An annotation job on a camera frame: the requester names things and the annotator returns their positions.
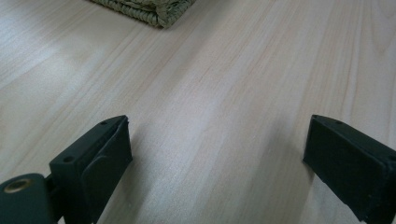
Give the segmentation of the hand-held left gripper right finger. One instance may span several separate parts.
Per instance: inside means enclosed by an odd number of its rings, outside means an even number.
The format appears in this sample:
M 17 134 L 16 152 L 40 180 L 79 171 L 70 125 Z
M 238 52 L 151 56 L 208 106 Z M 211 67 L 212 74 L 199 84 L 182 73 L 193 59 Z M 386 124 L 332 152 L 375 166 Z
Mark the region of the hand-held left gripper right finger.
M 396 218 L 396 150 L 344 122 L 311 117 L 304 163 L 367 224 Z

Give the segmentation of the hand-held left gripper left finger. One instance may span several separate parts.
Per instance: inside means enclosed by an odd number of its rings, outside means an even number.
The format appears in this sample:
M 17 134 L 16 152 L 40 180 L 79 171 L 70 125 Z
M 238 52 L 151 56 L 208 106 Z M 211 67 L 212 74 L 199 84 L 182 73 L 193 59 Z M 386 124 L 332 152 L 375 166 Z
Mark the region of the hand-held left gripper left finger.
M 97 222 L 131 161 L 125 115 L 98 123 L 55 157 L 49 168 L 61 189 L 65 223 Z

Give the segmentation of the green woven basket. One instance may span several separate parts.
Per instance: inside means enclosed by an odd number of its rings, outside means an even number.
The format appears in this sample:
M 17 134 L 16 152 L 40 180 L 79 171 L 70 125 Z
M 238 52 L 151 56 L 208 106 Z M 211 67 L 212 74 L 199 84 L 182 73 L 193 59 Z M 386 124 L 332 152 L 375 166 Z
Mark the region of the green woven basket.
M 171 27 L 196 0 L 91 0 L 154 27 Z

